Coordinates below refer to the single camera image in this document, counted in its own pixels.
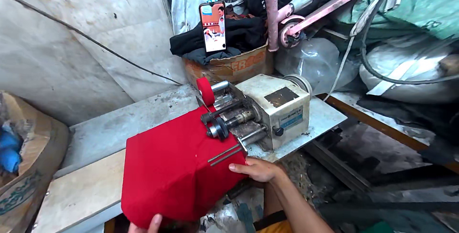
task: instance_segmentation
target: pink scooter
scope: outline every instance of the pink scooter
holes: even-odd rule
[[[313,13],[302,17],[293,15],[293,13],[306,7],[312,0],[292,0],[280,10],[277,9],[277,0],[266,0],[266,11],[268,13],[268,50],[275,52],[279,49],[278,37],[280,37],[280,43],[285,48],[296,46],[300,41],[300,31],[349,1],[351,0],[331,0]],[[278,31],[279,23],[284,25],[280,33]]]

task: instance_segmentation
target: label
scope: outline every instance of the label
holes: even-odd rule
[[[303,121],[303,106],[294,109],[287,115],[279,119],[279,125],[284,128],[284,130],[290,129],[291,127],[301,124]]]

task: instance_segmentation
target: phone screen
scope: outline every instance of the phone screen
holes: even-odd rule
[[[200,9],[206,52],[226,49],[225,6],[223,3],[202,5]]]

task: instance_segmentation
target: red roller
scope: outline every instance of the red roller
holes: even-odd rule
[[[212,88],[206,77],[202,77],[196,80],[198,89],[202,93],[202,100],[206,106],[210,106],[215,103],[215,96],[213,95]]]

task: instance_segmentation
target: cardboard box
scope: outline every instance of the cardboard box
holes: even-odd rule
[[[188,80],[196,87],[196,79],[206,77],[210,84],[227,80],[238,84],[260,73],[273,73],[273,56],[268,44],[230,58],[212,59],[208,65],[183,58]]]
[[[0,115],[23,138],[17,177],[3,178],[0,233],[22,233],[37,212],[67,150],[65,124],[39,112],[19,97],[0,91]]]

